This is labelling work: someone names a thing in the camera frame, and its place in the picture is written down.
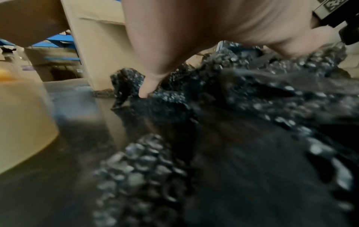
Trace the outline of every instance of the bare skin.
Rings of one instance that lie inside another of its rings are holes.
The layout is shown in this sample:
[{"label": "bare skin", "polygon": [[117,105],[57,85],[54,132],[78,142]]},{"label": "bare skin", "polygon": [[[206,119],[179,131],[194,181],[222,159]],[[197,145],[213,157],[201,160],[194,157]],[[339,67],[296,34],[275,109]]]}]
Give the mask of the bare skin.
[{"label": "bare skin", "polygon": [[139,96],[194,54],[221,40],[266,45],[300,56],[327,42],[330,27],[311,28],[311,0],[122,0],[126,28],[146,77]]}]

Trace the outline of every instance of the hand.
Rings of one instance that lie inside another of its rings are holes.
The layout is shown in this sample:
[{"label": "hand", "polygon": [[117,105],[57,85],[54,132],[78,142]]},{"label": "hand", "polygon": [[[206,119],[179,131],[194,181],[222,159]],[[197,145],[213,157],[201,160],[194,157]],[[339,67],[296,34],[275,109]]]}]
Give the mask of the hand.
[{"label": "hand", "polygon": [[221,40],[266,45],[284,56],[321,47],[333,29],[311,29],[311,0],[122,0],[127,32],[147,73],[139,96]]}]

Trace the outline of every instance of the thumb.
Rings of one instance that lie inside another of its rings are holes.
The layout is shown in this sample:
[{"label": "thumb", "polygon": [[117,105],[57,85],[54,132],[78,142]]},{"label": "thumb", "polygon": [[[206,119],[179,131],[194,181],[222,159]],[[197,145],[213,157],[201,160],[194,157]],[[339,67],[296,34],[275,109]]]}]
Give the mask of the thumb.
[{"label": "thumb", "polygon": [[154,92],[157,89],[161,80],[162,78],[158,79],[150,76],[145,76],[145,79],[143,80],[143,83],[139,89],[138,96],[140,98],[147,98],[149,93]]},{"label": "thumb", "polygon": [[329,26],[308,29],[296,37],[268,47],[286,57],[302,56],[328,43],[334,33],[335,30]]}]

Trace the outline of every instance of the qr code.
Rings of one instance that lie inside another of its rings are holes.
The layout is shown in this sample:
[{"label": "qr code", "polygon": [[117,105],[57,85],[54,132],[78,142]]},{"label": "qr code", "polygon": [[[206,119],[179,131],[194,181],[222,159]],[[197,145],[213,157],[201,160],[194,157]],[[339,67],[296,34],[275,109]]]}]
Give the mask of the qr code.
[{"label": "qr code", "polygon": [[324,3],[324,6],[329,12],[333,12],[346,1],[348,0],[329,0]]}]

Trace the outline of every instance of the roll of packing tape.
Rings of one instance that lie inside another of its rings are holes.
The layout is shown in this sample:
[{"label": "roll of packing tape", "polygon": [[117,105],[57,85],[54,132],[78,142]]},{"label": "roll of packing tape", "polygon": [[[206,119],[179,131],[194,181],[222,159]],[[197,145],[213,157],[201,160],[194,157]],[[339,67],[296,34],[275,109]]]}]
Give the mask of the roll of packing tape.
[{"label": "roll of packing tape", "polygon": [[59,134],[40,86],[0,80],[0,173],[43,150]]}]

